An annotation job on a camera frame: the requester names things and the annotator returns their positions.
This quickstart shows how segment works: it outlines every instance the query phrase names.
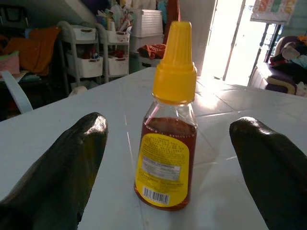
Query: plastic bottle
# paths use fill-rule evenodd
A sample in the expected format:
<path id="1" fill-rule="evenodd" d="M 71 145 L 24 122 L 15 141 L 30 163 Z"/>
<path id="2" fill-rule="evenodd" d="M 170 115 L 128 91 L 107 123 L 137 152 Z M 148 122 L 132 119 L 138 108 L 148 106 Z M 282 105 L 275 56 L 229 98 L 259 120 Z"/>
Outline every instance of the plastic bottle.
<path id="1" fill-rule="evenodd" d="M 134 189 L 159 209 L 178 210 L 190 200 L 197 124 L 196 68 L 191 55 L 191 24 L 173 22 L 165 55 L 157 66 L 154 102 L 145 115 Z"/>

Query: tiled tabletop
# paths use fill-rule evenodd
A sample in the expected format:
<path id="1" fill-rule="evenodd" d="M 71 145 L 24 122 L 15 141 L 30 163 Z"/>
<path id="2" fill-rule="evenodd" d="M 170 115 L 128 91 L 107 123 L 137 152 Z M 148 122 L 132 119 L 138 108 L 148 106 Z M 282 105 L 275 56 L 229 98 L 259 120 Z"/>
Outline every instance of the tiled tabletop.
<path id="1" fill-rule="evenodd" d="M 0 123 L 0 199 L 67 128 L 100 112 L 109 124 L 102 165 L 80 230 L 267 229 L 244 179 L 229 125 L 253 116 L 303 152 L 307 99 L 198 79 L 193 108 L 199 126 L 190 204 L 177 212 L 142 203 L 133 191 L 142 119 L 153 101 L 154 68 L 96 87 Z"/>

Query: product label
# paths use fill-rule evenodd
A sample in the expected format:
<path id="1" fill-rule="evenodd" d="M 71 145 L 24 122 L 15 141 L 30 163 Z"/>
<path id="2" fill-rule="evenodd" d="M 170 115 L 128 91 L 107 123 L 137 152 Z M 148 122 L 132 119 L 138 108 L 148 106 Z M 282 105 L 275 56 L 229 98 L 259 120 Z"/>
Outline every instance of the product label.
<path id="1" fill-rule="evenodd" d="M 180 204 L 188 194 L 188 147 L 166 135 L 144 135 L 135 178 L 136 187 L 147 202 L 159 207 Z"/>

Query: yellow flip-top cap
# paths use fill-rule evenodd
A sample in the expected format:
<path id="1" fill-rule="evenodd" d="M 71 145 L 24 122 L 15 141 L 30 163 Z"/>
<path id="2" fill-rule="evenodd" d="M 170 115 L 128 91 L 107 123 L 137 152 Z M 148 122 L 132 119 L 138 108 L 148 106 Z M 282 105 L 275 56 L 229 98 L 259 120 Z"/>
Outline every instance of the yellow flip-top cap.
<path id="1" fill-rule="evenodd" d="M 191 37 L 190 22 L 172 22 L 153 84 L 153 95 L 162 101 L 180 104 L 194 100 L 197 70 Z"/>

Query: barcode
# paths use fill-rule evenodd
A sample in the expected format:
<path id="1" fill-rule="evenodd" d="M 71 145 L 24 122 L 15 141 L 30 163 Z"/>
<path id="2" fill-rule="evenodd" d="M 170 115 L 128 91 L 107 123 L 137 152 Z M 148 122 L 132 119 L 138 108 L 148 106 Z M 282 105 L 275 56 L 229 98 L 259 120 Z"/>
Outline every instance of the barcode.
<path id="1" fill-rule="evenodd" d="M 157 203 L 168 205 L 169 195 L 163 193 L 157 193 L 149 188 L 143 187 L 143 196 Z"/>

